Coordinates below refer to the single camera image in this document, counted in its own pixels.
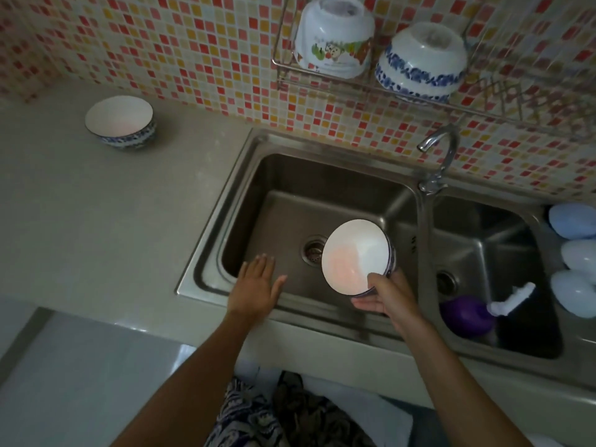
person's left hand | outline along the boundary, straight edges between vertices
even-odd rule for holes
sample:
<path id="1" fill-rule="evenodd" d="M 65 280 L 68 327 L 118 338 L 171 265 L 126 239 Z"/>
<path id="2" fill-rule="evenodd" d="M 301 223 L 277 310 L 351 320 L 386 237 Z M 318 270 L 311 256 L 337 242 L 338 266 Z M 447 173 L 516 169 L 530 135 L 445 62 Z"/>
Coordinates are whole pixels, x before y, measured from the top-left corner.
<path id="1" fill-rule="evenodd" d="M 228 297 L 228 314 L 242 317 L 249 327 L 263 321 L 275 307 L 287 275 L 278 277 L 271 285 L 275 259 L 257 255 L 244 262 L 238 280 Z"/>

person's left arm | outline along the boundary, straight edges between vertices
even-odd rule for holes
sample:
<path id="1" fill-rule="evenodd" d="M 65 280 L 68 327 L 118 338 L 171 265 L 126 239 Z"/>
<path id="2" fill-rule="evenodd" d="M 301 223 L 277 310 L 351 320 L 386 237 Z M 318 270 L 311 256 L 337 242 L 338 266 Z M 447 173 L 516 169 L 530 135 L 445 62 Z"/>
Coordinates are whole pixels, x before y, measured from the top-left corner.
<path id="1" fill-rule="evenodd" d="M 287 276 L 271 285 L 275 262 L 243 263 L 220 326 L 153 394 L 112 447 L 203 445 L 213 429 L 249 331 L 273 309 Z"/>

small sink basin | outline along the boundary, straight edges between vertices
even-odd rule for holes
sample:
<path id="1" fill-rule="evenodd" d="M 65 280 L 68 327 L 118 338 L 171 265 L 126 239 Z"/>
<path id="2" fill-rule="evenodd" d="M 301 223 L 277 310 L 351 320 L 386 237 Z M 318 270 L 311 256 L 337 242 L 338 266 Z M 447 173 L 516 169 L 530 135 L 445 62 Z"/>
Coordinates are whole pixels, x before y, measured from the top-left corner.
<path id="1" fill-rule="evenodd" d="M 265 157 L 250 180 L 223 247 L 222 266 L 236 277 L 242 261 L 272 255 L 276 273 L 290 277 L 284 292 L 335 306 L 343 323 L 360 324 L 362 312 L 325 282 L 321 270 L 324 242 L 352 219 L 367 219 L 385 230 L 415 286 L 417 212 L 409 188 L 281 154 Z"/>
<path id="2" fill-rule="evenodd" d="M 496 329 L 475 339 L 502 349 L 554 359 L 562 336 L 540 251 L 521 217 L 479 202 L 439 195 L 433 207 L 432 255 L 439 299 L 470 294 L 503 301 L 526 282 L 532 296 Z"/>

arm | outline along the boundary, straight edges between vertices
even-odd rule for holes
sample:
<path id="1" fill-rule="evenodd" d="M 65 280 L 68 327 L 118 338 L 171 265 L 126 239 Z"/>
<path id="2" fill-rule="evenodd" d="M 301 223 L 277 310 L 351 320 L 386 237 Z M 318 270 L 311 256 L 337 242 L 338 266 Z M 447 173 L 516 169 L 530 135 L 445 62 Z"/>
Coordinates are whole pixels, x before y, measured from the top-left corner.
<path id="1" fill-rule="evenodd" d="M 532 444 L 476 382 L 416 304 L 403 272 L 391 280 L 372 273 L 378 295 L 353 298 L 355 307 L 383 312 L 406 341 L 451 443 L 457 447 Z"/>
<path id="2" fill-rule="evenodd" d="M 280 276 L 271 286 L 274 267 L 265 255 L 242 264 L 220 326 L 163 383 L 112 447 L 205 443 L 244 339 L 272 311 L 286 282 Z"/>

person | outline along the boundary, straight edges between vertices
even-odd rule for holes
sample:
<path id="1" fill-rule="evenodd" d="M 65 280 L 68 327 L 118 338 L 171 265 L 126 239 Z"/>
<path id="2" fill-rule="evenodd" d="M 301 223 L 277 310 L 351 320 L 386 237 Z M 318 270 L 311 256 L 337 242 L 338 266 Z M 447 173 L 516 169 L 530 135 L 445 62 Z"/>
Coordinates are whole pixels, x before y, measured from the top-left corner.
<path id="1" fill-rule="evenodd" d="M 340 408 L 304 391 L 299 376 L 282 375 L 272 404 L 233 378 L 244 340 L 275 307 L 286 282 L 287 276 L 280 276 L 271 284 L 274 267 L 265 255 L 242 264 L 219 327 L 155 392 L 113 447 L 374 446 Z M 531 447 L 424 319 L 403 272 L 391 279 L 372 273 L 368 284 L 377 294 L 352 299 L 354 307 L 389 317 L 412 352 L 451 444 Z"/>

